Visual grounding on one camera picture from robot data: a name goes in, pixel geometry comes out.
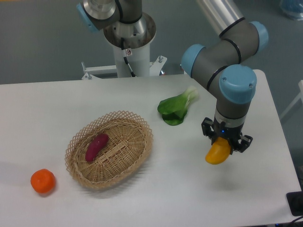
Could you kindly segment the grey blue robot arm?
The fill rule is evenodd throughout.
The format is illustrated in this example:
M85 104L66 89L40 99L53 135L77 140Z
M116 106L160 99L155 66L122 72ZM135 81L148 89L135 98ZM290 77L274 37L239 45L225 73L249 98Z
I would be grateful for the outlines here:
M202 122L203 134L212 143L228 143L230 153L243 152L252 142L241 131L257 78L241 63L267 45L268 32L261 23L248 22L232 0L200 0L198 4L220 41L209 48L190 46L181 67L217 100L214 118ZM151 75L150 43L156 26L142 11L140 0L83 0L77 11L91 32L103 31L112 45L118 77Z

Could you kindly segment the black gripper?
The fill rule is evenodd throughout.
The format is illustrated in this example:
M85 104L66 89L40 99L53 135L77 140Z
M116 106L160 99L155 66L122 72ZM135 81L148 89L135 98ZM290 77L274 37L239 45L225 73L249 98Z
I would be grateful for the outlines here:
M223 138L228 141L231 146L230 155L233 152L243 153L252 143L253 138L249 135L242 134L244 121L242 119L228 118L204 118L201 123L203 135L211 140L213 145L217 139Z

